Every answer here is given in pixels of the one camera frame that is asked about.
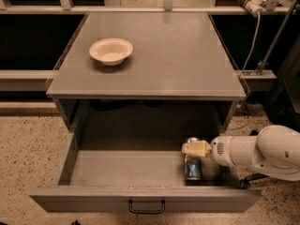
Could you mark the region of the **white gripper with grille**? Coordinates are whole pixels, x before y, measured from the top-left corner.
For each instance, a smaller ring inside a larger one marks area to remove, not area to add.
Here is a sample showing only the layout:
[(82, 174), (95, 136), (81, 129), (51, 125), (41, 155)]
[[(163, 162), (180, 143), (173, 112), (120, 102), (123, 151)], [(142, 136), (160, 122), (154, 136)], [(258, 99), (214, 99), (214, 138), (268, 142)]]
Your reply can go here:
[(195, 157), (207, 157), (211, 150), (211, 158), (221, 166), (232, 167), (233, 161), (230, 154), (233, 136), (218, 136), (211, 145), (206, 141), (186, 142), (182, 145), (182, 152)]

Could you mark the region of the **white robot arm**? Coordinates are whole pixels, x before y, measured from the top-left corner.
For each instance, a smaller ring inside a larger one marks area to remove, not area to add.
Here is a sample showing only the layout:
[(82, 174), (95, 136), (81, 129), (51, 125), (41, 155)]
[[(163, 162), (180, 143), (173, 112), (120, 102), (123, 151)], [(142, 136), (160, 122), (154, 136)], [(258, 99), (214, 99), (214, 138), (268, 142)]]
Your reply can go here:
[(218, 136), (211, 142), (185, 142), (182, 152), (211, 158), (221, 166), (246, 166), (276, 179), (300, 180), (300, 133), (289, 127), (272, 125), (255, 136)]

